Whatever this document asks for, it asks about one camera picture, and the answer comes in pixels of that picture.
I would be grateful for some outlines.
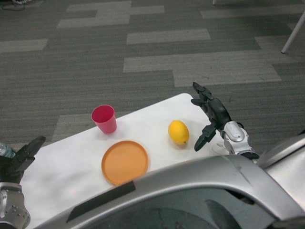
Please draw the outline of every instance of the table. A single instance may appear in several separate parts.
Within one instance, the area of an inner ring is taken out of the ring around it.
[[[189,94],[180,94],[117,119],[117,130],[106,135],[94,127],[41,148],[21,182],[25,206],[31,215],[29,229],[82,201],[113,187],[102,175],[101,161],[114,143],[133,140],[149,156],[148,172],[176,163],[226,154],[219,133],[198,152],[194,144],[202,129],[210,124]],[[172,120],[183,121],[190,132],[185,146],[169,138]]]

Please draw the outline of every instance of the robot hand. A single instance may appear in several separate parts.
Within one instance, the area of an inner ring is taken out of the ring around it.
[[[45,140],[43,136],[37,137],[22,147],[13,158],[0,156],[1,229],[25,229],[30,223],[31,217],[24,206],[24,195],[19,183]]]
[[[195,144],[195,151],[200,150],[216,135],[216,130],[224,139],[225,148],[234,155],[242,155],[248,159],[258,159],[259,155],[250,146],[250,137],[242,124],[232,121],[228,111],[222,102],[214,98],[212,93],[198,83],[193,83],[193,88],[199,94],[200,99],[192,99],[191,102],[202,108],[211,122],[202,130],[202,135]]]

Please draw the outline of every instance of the yellow lemon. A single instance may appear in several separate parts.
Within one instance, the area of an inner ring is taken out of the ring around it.
[[[170,135],[171,139],[179,145],[186,144],[190,137],[190,133],[186,125],[178,120],[172,121],[172,123],[168,126],[168,134]]]

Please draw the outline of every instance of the cup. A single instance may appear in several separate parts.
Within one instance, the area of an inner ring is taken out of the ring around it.
[[[116,130],[114,108],[109,105],[96,107],[91,114],[91,119],[105,133],[110,134]]]

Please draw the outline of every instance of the orange plate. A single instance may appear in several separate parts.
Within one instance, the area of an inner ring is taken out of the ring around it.
[[[122,141],[112,145],[102,159],[102,172],[114,185],[144,175],[147,168],[146,150],[133,141]]]

